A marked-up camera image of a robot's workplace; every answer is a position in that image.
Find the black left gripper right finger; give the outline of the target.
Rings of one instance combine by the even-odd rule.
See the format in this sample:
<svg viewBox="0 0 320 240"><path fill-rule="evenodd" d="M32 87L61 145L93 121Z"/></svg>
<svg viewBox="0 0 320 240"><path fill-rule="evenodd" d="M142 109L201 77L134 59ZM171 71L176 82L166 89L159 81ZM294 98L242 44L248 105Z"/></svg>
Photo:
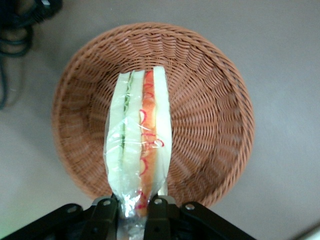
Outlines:
<svg viewBox="0 0 320 240"><path fill-rule="evenodd" d="M171 240L171 219L177 214L176 201L169 196L168 182L165 181L148 205L144 229L144 240Z"/></svg>

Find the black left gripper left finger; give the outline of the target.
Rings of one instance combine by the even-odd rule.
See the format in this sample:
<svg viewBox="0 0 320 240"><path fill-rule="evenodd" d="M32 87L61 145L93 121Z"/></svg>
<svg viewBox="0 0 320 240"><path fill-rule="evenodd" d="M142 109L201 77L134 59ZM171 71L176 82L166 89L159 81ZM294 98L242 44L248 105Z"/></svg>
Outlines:
<svg viewBox="0 0 320 240"><path fill-rule="evenodd" d="M114 195L96 198L86 210L88 219L82 230L83 240L116 240L118 200Z"/></svg>

